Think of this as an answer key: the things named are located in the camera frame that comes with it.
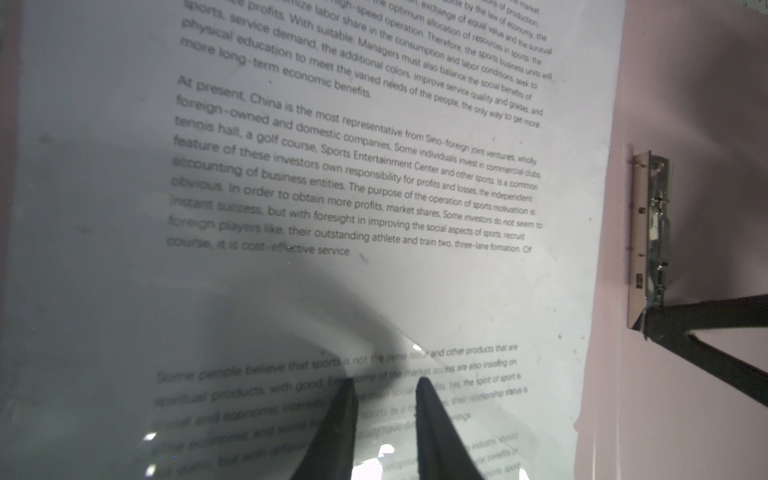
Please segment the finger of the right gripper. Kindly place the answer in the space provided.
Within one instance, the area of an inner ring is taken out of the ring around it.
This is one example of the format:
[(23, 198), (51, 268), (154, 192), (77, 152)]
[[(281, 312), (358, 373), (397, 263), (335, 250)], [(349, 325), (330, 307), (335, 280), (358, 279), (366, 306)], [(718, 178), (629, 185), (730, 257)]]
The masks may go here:
[(767, 404), (767, 372), (700, 340), (696, 330), (765, 328), (767, 297), (651, 307), (633, 329), (756, 402)]

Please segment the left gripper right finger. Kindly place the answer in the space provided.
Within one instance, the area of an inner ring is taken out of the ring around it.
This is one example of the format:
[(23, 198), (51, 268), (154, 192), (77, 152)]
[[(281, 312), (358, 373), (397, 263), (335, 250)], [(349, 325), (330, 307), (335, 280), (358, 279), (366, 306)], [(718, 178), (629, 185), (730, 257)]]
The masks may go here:
[(421, 480), (482, 480), (431, 381), (416, 387), (418, 474)]

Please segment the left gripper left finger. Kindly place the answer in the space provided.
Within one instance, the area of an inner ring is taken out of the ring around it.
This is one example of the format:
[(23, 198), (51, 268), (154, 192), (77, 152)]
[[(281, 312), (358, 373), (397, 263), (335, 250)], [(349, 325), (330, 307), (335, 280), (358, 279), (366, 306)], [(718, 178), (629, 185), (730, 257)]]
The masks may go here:
[(291, 479), (350, 480), (357, 420), (355, 384), (345, 379)]

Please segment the pink file folder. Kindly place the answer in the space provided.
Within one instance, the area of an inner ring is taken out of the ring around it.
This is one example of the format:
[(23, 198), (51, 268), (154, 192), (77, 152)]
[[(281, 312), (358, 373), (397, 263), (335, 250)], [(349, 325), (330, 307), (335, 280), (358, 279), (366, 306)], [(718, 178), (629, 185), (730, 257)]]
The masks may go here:
[(767, 290), (767, 15), (630, 1), (574, 475), (763, 479), (767, 411), (627, 325), (630, 161), (668, 158), (671, 305)]

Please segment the printed paper sheet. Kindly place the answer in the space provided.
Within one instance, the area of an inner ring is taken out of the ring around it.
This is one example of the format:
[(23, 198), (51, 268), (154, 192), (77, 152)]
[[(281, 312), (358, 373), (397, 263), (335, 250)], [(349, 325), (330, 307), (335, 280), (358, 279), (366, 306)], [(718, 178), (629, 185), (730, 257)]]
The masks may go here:
[(574, 475), (622, 1), (5, 1), (1, 475)]

